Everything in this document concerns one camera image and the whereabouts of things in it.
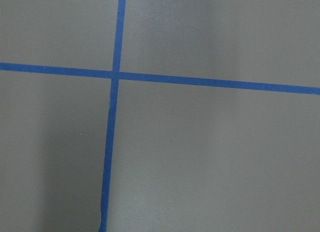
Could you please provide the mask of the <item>brown paper table mat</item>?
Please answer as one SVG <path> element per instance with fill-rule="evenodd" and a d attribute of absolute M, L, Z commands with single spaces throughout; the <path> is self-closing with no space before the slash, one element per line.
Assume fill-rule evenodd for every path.
<path fill-rule="evenodd" d="M 0 0 L 0 60 L 110 71 L 118 0 Z M 318 87 L 320 0 L 126 0 L 120 69 Z M 0 229 L 96 232 L 111 81 L 0 73 Z M 317 232 L 320 98 L 119 82 L 107 230 Z"/>

